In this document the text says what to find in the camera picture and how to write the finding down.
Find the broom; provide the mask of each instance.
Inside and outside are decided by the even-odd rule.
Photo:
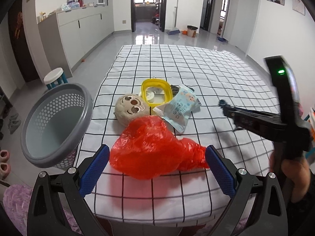
[[[177,0],[177,5],[176,5],[176,12],[175,12],[175,24],[174,24],[174,28],[170,31],[167,31],[168,35],[172,35],[172,34],[180,34],[181,32],[179,31],[179,29],[176,27],[176,20],[177,20],[177,9],[178,9],[178,0]]]

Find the pink slipper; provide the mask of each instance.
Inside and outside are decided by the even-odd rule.
[[[10,164],[1,162],[0,163],[0,178],[5,179],[11,171]]]
[[[9,158],[10,158],[10,153],[8,150],[0,151],[0,162],[7,162]]]

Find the wet wipes package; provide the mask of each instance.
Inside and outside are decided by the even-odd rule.
[[[200,106],[201,103],[195,93],[187,86],[182,85],[178,94],[170,102],[156,106],[153,111],[182,134],[191,112]]]

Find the table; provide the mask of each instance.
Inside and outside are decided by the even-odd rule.
[[[117,99],[139,93],[147,78],[192,87],[201,101],[185,132],[203,146],[214,145],[237,168],[265,176],[270,141],[246,130],[233,131],[218,101],[278,113],[278,100],[259,76],[232,53],[179,45],[125,45],[101,83],[94,100],[92,121],[79,145],[75,166],[92,156],[102,143],[110,148],[124,127],[114,116]],[[211,170],[174,171],[151,180],[136,180],[108,164],[85,200],[98,217],[151,225],[190,226],[219,216],[229,202]]]

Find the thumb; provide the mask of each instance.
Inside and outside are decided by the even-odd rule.
[[[308,162],[306,159],[303,159],[301,162],[284,160],[281,164],[281,169],[286,177],[291,179],[294,183],[291,202],[299,202],[307,193],[311,182]]]

